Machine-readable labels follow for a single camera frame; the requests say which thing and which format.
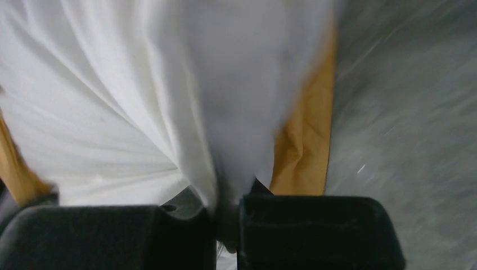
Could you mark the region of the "blue and orange pillowcase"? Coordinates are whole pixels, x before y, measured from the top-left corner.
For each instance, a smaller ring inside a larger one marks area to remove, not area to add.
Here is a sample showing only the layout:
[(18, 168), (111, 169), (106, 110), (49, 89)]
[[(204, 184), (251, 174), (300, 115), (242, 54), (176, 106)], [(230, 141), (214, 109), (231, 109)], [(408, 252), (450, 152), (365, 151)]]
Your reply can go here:
[[(302, 96), (276, 138), (271, 191), (275, 195), (321, 196), (329, 164), (337, 25), (327, 27), (323, 59), (305, 83)], [(1, 187), (21, 206), (51, 193), (31, 172), (1, 121)]]

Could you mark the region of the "white pillow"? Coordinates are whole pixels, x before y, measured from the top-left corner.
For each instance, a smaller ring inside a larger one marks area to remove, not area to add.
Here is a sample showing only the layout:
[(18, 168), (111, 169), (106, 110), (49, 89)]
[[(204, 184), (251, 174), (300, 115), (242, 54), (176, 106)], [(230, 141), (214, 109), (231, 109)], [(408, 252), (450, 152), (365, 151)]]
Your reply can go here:
[(1, 121), (61, 205), (271, 187), (339, 1), (2, 1)]

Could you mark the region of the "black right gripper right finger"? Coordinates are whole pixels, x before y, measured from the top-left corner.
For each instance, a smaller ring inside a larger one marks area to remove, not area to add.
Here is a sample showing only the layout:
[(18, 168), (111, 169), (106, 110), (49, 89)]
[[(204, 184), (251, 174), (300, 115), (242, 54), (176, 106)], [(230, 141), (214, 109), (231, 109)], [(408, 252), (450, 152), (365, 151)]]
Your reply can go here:
[(370, 197), (274, 195), (255, 181), (239, 224), (239, 269), (406, 267), (388, 212)]

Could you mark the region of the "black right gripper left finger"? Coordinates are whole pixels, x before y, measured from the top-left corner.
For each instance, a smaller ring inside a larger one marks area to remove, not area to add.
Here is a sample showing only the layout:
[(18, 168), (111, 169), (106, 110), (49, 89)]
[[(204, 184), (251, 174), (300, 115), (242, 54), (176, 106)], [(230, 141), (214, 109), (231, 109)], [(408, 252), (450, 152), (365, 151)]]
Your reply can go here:
[(215, 269), (201, 202), (185, 189), (162, 206), (76, 206), (55, 195), (1, 223), (2, 269)]

